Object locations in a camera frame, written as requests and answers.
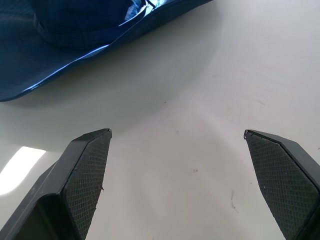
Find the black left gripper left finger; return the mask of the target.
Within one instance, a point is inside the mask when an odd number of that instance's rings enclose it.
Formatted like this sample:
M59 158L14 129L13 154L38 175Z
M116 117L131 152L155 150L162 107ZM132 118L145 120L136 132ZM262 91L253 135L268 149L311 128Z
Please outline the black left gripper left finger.
M72 140L0 230L0 240L85 240L103 189L112 131Z

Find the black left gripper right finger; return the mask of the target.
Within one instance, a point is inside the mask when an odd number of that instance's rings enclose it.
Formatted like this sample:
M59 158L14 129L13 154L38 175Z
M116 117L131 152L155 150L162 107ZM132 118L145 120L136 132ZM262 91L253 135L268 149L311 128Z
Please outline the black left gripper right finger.
M247 129L259 189L286 240L320 240L320 165L295 141Z

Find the blue brimmed hat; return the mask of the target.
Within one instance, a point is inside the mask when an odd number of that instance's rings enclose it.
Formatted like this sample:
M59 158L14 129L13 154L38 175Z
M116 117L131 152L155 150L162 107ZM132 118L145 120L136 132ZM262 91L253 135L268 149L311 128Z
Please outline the blue brimmed hat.
M0 0L0 102L212 0Z

